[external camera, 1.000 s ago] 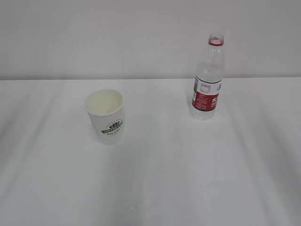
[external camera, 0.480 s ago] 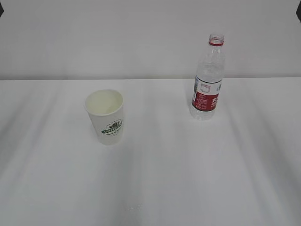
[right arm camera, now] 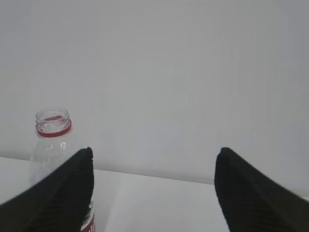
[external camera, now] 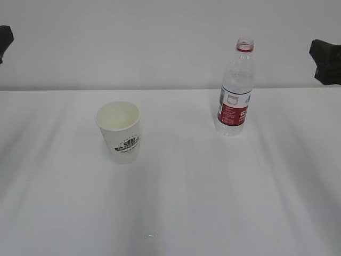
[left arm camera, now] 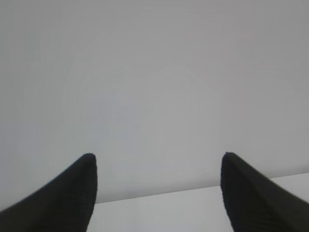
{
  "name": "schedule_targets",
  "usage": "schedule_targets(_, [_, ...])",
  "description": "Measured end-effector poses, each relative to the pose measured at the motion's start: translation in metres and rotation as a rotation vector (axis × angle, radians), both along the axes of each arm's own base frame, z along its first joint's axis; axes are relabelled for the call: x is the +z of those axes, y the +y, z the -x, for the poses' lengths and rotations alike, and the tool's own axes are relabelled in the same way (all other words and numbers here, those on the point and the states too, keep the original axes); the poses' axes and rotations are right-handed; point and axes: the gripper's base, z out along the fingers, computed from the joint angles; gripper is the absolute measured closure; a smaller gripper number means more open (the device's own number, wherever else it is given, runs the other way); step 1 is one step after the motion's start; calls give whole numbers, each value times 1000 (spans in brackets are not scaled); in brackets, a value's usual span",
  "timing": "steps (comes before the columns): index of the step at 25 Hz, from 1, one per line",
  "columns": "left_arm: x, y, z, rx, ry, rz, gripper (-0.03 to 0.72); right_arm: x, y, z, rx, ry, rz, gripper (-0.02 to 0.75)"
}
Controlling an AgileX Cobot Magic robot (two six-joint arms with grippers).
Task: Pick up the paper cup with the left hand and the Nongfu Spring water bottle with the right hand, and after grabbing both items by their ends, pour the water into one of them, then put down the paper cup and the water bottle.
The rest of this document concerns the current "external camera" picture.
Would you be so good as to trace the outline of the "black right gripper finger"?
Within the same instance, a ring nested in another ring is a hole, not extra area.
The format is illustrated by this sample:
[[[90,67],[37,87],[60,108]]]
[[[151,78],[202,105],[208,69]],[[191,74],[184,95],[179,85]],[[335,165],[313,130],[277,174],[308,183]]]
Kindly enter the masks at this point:
[[[340,85],[340,45],[315,39],[309,54],[316,64],[314,78],[323,85]]]

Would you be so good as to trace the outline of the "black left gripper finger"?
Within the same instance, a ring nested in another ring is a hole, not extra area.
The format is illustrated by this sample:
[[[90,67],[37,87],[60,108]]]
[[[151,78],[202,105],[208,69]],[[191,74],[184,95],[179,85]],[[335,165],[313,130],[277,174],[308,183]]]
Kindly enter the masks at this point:
[[[0,26],[0,64],[3,63],[3,55],[9,46],[13,43],[14,36],[10,26]]]

